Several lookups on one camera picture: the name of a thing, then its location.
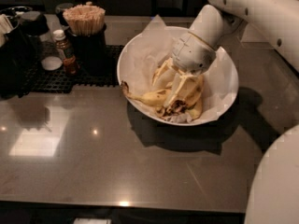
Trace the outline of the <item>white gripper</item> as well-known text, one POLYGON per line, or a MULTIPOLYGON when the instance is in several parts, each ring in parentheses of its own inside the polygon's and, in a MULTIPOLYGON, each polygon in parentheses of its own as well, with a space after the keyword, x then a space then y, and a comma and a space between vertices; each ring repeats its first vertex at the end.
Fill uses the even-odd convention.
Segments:
POLYGON ((197 87, 198 78, 193 75, 204 74, 215 59, 216 51, 213 48, 191 32, 184 33, 173 47, 172 58, 165 60, 152 78, 151 87, 154 90, 169 88, 173 81, 164 107, 171 106, 177 100, 185 102, 197 87), (176 74, 173 63, 189 74, 176 74))

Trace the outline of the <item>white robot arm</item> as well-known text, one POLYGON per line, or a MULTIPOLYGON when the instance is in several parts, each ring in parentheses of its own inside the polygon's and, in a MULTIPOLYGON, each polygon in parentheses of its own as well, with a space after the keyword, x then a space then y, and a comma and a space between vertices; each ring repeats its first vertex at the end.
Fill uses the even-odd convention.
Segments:
MULTIPOLYGON (((299 69, 298 0, 207 0, 188 32, 172 50, 174 66, 190 75, 205 73, 212 49, 233 29, 228 13, 258 31, 294 69, 299 69)), ((299 224, 299 125, 267 149, 249 192, 244 224, 299 224)))

